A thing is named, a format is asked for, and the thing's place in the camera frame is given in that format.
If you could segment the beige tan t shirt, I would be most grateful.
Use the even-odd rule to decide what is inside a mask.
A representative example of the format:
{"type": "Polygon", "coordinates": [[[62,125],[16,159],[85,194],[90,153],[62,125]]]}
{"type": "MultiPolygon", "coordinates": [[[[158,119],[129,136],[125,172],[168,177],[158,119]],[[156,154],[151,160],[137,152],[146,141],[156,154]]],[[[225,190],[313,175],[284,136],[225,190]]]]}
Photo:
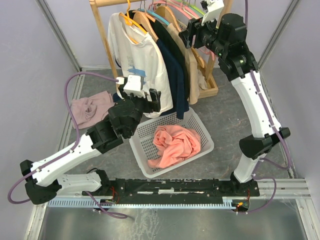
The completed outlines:
{"type": "Polygon", "coordinates": [[[166,27],[167,31],[173,38],[173,40],[176,42],[178,45],[180,51],[182,52],[184,59],[185,59],[185,64],[186,64],[186,69],[188,73],[188,82],[189,82],[189,104],[194,105],[198,102],[198,98],[200,95],[200,89],[199,89],[199,84],[198,84],[198,64],[196,61],[196,58],[194,54],[192,53],[192,50],[189,48],[187,49],[183,43],[183,40],[179,37],[179,32],[178,30],[174,27],[172,23],[170,23],[166,27]]]}

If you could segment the salmon pink t shirt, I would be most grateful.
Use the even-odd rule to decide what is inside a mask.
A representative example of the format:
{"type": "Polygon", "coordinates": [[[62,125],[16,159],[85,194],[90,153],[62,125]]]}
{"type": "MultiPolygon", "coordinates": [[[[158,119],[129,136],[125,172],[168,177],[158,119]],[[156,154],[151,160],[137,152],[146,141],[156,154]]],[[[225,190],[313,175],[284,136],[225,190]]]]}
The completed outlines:
{"type": "Polygon", "coordinates": [[[151,168],[168,168],[177,165],[201,151],[201,137],[191,128],[180,125],[160,125],[156,128],[153,144],[157,159],[149,159],[151,168]]]}

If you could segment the turquoise plastic hanger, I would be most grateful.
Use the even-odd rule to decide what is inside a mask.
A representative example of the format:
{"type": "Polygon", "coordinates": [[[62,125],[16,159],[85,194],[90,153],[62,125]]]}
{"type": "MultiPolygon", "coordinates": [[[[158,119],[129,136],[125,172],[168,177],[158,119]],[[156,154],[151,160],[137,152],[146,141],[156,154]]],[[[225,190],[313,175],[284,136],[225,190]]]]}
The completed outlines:
{"type": "Polygon", "coordinates": [[[143,8],[139,8],[138,11],[146,12],[147,14],[151,15],[152,17],[155,17],[156,19],[160,20],[162,23],[164,23],[164,24],[167,25],[167,26],[170,24],[165,18],[163,18],[162,16],[156,14],[156,13],[153,12],[153,11],[145,10],[145,9],[143,9],[143,8]]]}

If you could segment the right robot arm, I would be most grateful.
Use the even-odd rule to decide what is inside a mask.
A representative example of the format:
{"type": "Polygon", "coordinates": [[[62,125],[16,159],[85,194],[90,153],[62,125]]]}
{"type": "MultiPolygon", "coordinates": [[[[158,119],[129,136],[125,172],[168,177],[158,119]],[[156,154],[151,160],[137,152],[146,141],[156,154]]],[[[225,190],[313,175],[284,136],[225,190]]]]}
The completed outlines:
{"type": "Polygon", "coordinates": [[[247,26],[244,18],[226,13],[220,22],[203,22],[192,18],[186,29],[179,33],[186,48],[206,47],[218,58],[218,65],[238,93],[248,116],[251,135],[239,141],[242,152],[236,169],[220,189],[230,189],[242,195],[254,181],[254,171],[260,160],[277,144],[289,155],[285,139],[290,129],[283,127],[272,111],[261,82],[259,66],[246,42],[247,26]]]}

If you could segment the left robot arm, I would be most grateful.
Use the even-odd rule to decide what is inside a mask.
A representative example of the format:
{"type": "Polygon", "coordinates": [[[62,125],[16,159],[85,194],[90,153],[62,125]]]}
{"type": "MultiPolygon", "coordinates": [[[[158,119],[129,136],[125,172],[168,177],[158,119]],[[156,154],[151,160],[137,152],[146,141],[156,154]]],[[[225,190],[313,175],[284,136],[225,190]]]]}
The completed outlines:
{"type": "Polygon", "coordinates": [[[123,88],[120,92],[123,98],[75,143],[43,160],[20,163],[21,173],[26,177],[26,194],[33,204],[44,204],[58,195],[105,196],[110,192],[112,183],[104,170],[86,174],[66,172],[123,144],[134,135],[144,113],[161,110],[161,92],[156,89],[149,89],[147,96],[123,88]]]}

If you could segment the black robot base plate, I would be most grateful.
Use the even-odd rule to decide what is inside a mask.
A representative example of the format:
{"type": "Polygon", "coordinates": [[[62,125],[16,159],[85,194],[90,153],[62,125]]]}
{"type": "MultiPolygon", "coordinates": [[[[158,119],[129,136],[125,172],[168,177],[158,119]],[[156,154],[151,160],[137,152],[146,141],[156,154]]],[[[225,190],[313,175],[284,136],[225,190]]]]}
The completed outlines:
{"type": "Polygon", "coordinates": [[[102,177],[102,186],[91,193],[98,197],[115,197],[118,204],[170,205],[221,204],[223,197],[258,197],[258,182],[251,179],[239,183],[211,179],[125,179],[110,180],[104,170],[96,170],[102,177]]]}

